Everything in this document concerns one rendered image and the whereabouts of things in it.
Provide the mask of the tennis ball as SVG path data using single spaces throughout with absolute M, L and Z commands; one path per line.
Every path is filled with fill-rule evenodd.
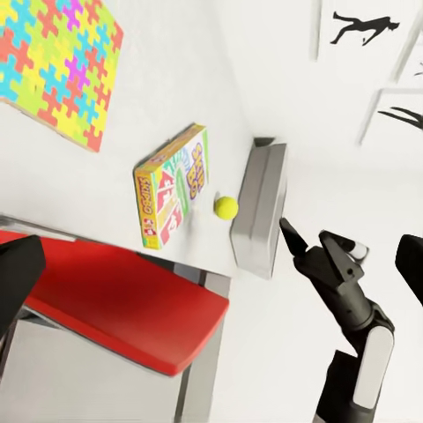
M 219 219 L 234 219 L 238 213 L 238 204 L 232 197 L 221 197 L 214 204 L 214 212 Z

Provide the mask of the board game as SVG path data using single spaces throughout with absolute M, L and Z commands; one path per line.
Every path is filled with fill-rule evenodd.
M 145 248 L 163 249 L 209 187 L 208 141 L 196 124 L 135 170 Z

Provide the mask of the jigsaw puzzle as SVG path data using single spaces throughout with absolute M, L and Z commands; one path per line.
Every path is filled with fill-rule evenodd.
M 123 36 L 100 0 L 0 0 L 0 100 L 98 154 Z

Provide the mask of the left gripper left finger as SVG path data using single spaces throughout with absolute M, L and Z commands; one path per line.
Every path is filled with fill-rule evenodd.
M 46 268 L 39 238 L 30 234 L 0 244 L 0 341 Z

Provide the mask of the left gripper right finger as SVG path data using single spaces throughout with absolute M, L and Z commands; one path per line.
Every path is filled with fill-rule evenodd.
M 397 248 L 395 265 L 423 306 L 423 238 L 404 234 Z

